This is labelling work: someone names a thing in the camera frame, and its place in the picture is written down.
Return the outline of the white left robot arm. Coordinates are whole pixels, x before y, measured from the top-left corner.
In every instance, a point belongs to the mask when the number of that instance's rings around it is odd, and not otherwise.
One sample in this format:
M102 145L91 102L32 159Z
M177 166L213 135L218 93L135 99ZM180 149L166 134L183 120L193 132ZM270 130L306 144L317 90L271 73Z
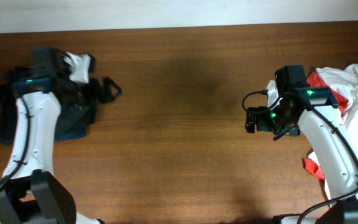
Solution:
M100 103L111 103L122 89L111 78L90 77L96 60L40 47L33 63L6 73L2 95L12 153L0 180L1 223L91 223L77 211L71 193L55 178L55 141L85 135Z

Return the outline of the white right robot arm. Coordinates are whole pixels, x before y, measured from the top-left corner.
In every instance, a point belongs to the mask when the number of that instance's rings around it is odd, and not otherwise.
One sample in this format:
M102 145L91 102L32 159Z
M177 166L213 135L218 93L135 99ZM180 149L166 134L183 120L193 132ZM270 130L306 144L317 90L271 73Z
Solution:
M301 65L287 65L259 94L267 106L245 107L248 133L274 140L304 134L314 150L330 199L301 214L276 215L272 223L358 223L358 152L349 140L339 103L328 87L312 87Z

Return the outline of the folded dark clothes stack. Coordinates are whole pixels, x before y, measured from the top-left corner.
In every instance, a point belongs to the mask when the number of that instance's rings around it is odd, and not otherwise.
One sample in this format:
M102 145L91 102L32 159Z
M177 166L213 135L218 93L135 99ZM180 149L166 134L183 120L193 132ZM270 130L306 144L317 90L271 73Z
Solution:
M88 83L90 70L16 67L0 85L0 142L40 144L79 139L96 119L97 105L61 105L54 94L57 78Z

